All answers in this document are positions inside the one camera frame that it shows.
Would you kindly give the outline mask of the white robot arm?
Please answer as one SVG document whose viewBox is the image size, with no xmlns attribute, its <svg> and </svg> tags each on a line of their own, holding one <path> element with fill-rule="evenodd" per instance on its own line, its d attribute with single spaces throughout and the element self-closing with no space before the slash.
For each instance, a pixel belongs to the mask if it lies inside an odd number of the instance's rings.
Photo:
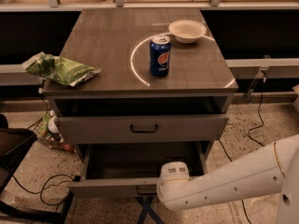
<svg viewBox="0 0 299 224">
<path fill-rule="evenodd" d="M 278 193 L 276 224 L 299 224 L 299 135 L 261 147 L 205 175 L 190 178 L 181 161 L 162 167 L 159 201 L 186 210 Z"/>
</svg>

